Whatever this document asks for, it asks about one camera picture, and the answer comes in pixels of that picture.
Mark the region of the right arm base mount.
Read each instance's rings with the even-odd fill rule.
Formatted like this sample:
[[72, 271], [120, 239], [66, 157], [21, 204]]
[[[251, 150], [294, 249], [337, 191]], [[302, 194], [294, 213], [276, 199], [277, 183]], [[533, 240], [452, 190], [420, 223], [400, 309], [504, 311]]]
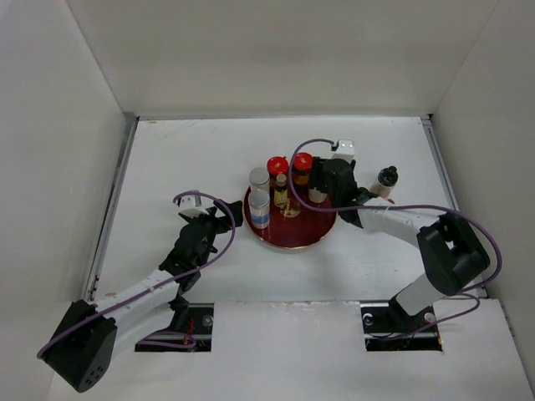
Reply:
[[409, 316], [390, 301], [360, 303], [364, 345], [369, 352], [442, 351], [433, 306]]

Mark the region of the red-lid jar amber contents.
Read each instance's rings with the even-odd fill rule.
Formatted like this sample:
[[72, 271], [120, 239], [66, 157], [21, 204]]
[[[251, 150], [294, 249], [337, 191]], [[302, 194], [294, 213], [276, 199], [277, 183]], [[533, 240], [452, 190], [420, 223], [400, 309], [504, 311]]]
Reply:
[[285, 156], [273, 156], [267, 161], [267, 172], [269, 174], [270, 194], [274, 192], [278, 175], [288, 175], [288, 160]]

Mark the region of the silver-lid shaker light label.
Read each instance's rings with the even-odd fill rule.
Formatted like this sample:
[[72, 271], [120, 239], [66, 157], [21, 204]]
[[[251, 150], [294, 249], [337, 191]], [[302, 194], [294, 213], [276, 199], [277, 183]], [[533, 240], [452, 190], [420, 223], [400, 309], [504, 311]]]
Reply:
[[255, 190], [270, 191], [270, 175], [265, 167], [257, 167], [250, 171], [249, 186], [251, 192]]

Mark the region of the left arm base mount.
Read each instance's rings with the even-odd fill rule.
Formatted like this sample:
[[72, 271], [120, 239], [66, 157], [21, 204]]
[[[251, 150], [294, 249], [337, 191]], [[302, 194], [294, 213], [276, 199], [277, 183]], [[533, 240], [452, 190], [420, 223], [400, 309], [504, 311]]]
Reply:
[[135, 345], [137, 353], [209, 353], [215, 305], [183, 302], [171, 324]]

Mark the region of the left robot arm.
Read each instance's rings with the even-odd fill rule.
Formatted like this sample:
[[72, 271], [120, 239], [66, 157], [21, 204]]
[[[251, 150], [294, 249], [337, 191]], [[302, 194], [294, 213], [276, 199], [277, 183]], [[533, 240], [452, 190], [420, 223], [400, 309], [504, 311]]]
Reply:
[[185, 221], [166, 259], [132, 287], [98, 302], [73, 302], [50, 340], [38, 351], [38, 359], [83, 393], [99, 382], [121, 345], [146, 342], [165, 329], [180, 332], [187, 324], [183, 308], [186, 292], [201, 271], [220, 259], [214, 241], [221, 234], [236, 235], [243, 223], [243, 203], [227, 203], [211, 196], [213, 205], [203, 207], [206, 194], [187, 191], [174, 198], [178, 215]]

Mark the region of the red-lid jar dark sauce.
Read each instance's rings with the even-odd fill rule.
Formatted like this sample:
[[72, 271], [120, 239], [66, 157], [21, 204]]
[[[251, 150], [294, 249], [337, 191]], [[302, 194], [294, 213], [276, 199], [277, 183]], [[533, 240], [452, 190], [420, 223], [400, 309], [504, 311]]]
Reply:
[[313, 166], [313, 156], [307, 152], [298, 152], [293, 157], [292, 179], [297, 186], [306, 186]]

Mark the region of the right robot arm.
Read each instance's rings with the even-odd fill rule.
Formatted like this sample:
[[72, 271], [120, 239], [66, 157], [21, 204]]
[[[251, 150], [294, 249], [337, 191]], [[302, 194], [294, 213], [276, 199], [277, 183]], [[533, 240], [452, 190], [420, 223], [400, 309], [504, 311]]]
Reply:
[[388, 321], [407, 330], [432, 303], [455, 296], [490, 266], [490, 257], [468, 221], [454, 211], [423, 215], [396, 210], [358, 186], [355, 163], [314, 157], [308, 187], [328, 196], [341, 219], [370, 232], [400, 239], [419, 252], [424, 273], [389, 300]]

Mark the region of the small gold-cap yellow bottle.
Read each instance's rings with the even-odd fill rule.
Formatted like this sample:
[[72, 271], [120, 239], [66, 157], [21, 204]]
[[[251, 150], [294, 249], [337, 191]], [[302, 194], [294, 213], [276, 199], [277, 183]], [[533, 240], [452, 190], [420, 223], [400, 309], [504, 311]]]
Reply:
[[275, 180], [274, 205], [283, 209], [288, 204], [288, 178], [285, 174], [278, 174]]

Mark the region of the silver-lid shaker blue label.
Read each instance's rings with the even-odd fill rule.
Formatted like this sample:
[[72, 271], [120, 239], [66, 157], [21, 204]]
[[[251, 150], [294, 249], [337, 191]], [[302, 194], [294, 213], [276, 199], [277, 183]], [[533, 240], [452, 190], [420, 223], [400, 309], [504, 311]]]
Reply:
[[252, 225], [259, 229], [265, 229], [270, 223], [270, 197], [265, 190], [253, 189], [248, 196], [248, 205]]

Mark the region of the black-cap bottle brown spice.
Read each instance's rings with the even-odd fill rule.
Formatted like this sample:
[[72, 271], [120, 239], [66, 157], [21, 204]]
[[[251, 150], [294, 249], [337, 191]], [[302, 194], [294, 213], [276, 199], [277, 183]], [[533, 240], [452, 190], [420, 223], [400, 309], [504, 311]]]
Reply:
[[398, 179], [399, 173], [395, 166], [385, 167], [377, 175], [375, 182], [370, 187], [370, 191], [383, 199], [389, 199]]

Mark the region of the black-cap bottle white contents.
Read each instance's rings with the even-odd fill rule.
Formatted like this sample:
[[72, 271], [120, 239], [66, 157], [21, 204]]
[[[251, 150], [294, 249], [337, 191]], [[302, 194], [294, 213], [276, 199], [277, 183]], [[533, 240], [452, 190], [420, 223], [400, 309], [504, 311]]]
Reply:
[[321, 204], [326, 200], [327, 194], [317, 188], [309, 188], [308, 198], [314, 204]]

